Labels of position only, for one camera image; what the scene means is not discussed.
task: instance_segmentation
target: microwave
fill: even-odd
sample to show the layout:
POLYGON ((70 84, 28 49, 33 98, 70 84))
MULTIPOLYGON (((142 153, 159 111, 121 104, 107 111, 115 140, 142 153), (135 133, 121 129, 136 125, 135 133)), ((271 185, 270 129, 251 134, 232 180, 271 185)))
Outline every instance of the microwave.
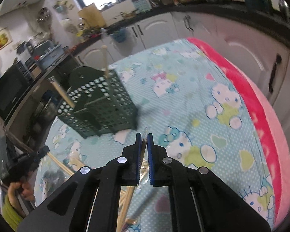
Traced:
POLYGON ((34 81, 21 62, 14 63, 0 78, 0 117, 5 125, 34 81))

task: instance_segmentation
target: kitchen counter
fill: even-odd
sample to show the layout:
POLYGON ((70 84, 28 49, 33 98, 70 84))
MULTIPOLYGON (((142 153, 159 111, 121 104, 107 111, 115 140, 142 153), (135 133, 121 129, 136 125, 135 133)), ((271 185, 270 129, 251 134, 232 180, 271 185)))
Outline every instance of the kitchen counter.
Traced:
MULTIPOLYGON (((231 0, 224 0, 223 3, 205 3, 204 1, 197 1, 185 5, 156 8, 145 13, 140 13, 129 20, 122 20, 109 26, 107 28, 107 33, 111 34, 121 27, 126 27, 140 20, 168 12, 196 12, 228 18, 256 28, 290 47, 290 25, 283 21, 279 11, 275 11, 273 16, 259 11, 249 12, 244 2, 231 0)), ((101 36, 90 38, 86 42, 79 44, 73 50, 72 54, 79 54, 100 39, 101 36)))

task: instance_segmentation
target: light blue blanket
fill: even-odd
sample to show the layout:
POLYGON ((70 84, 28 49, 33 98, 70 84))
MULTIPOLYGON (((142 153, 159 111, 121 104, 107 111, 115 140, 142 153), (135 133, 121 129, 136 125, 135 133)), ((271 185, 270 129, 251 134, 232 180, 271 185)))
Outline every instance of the light blue blanket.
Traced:
MULTIPOLYGON (((206 166, 273 226, 274 193, 261 143, 247 108, 223 72, 185 39, 167 43, 112 65, 139 108, 138 132, 145 127, 155 144, 187 167, 206 166)), ((135 142, 136 131, 83 139, 56 119, 46 145, 72 170, 73 157, 102 167, 135 142)), ((45 158, 39 167, 35 196, 40 204, 64 181, 45 158)), ((128 216, 138 225, 128 231, 171 231, 168 190, 149 181, 134 194, 128 216)))

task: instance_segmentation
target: metal screw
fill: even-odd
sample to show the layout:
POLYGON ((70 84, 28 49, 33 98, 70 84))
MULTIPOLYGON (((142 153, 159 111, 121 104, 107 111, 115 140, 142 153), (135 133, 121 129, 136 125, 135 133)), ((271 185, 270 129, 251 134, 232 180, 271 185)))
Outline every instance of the metal screw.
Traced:
POLYGON ((165 163, 165 164, 170 164, 172 162, 172 159, 169 158, 169 157, 165 157, 162 159, 162 162, 165 163))
POLYGON ((208 168, 207 167, 200 167, 199 168, 199 172, 201 174, 207 174, 208 173, 208 168))
POLYGON ((89 171, 90 171, 90 168, 89 167, 82 167, 81 168, 81 173, 82 174, 87 174, 87 173, 89 173, 89 171))
POLYGON ((119 157, 117 159, 117 161, 118 161, 118 163, 125 163, 125 162, 127 162, 127 158, 126 157, 119 157))

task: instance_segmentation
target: blue bucket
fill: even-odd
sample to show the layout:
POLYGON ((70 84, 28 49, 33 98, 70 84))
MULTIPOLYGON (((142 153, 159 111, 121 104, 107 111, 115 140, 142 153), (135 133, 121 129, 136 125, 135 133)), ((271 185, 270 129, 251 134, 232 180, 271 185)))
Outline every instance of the blue bucket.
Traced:
POLYGON ((110 36, 113 38, 114 41, 118 43, 122 43, 123 41, 126 40, 126 33, 127 33, 127 29, 126 27, 124 27, 118 31, 114 31, 114 33, 112 33, 110 36))

